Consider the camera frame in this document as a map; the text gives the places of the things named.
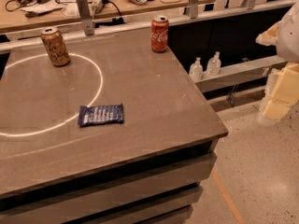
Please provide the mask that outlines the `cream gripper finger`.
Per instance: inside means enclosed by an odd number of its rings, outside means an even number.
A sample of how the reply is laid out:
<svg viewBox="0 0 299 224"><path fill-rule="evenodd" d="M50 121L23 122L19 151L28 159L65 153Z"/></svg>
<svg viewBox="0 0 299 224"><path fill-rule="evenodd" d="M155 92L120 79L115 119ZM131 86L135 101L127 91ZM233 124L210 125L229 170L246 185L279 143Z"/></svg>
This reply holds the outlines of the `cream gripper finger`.
<svg viewBox="0 0 299 224"><path fill-rule="evenodd" d="M259 34L256 42L263 46L275 46L277 43L279 21L273 24L269 29Z"/></svg>
<svg viewBox="0 0 299 224"><path fill-rule="evenodd" d="M280 122L299 101L299 63L273 69L265 86L257 120L263 125Z"/></svg>

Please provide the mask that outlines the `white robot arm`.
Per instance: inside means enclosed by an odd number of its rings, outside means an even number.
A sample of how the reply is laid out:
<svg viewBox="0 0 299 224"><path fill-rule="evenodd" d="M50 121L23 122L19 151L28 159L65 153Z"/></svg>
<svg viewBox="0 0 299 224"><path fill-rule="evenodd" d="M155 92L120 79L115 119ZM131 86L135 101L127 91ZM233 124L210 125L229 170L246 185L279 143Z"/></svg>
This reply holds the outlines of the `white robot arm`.
<svg viewBox="0 0 299 224"><path fill-rule="evenodd" d="M275 46L277 56L287 62L281 70L271 71L259 108L258 121L274 125L299 101L299 2L280 21L259 34L256 42Z"/></svg>

